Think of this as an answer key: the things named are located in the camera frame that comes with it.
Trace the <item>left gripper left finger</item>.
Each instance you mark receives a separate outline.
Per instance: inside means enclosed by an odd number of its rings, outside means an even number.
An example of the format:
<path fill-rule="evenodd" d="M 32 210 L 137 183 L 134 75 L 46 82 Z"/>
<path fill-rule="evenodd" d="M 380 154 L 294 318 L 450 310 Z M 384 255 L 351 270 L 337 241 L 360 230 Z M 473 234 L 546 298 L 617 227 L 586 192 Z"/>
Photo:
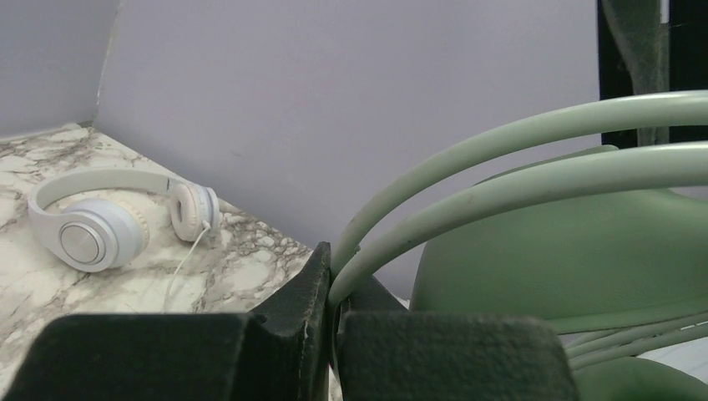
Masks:
<path fill-rule="evenodd" d="M 331 249 L 249 312 L 75 314 L 32 343 L 7 400 L 325 400 Z"/>

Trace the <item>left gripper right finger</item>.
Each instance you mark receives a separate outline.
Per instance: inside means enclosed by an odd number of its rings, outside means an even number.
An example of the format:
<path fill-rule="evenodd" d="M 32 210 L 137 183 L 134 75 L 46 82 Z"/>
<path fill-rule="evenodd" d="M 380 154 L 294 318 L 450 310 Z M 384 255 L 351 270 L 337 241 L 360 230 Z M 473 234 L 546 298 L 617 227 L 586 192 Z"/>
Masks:
<path fill-rule="evenodd" d="M 371 277 L 338 307 L 345 400 L 578 400 L 557 335 L 536 318 L 411 312 Z"/>

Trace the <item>green headphones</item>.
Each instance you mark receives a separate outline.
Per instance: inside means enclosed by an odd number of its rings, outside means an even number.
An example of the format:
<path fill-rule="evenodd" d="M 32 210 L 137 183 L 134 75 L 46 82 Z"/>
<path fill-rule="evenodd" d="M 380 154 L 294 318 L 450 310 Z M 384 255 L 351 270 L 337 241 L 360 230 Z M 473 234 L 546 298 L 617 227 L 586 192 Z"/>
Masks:
<path fill-rule="evenodd" d="M 331 259 L 338 307 L 371 277 L 411 312 L 532 317 L 559 338 L 578 400 L 704 400 L 704 381 L 645 357 L 707 336 L 707 143 L 601 145 L 487 178 L 364 236 L 419 192 L 500 156 L 625 129 L 704 126 L 707 92 L 600 100 L 491 129 L 377 193 Z"/>

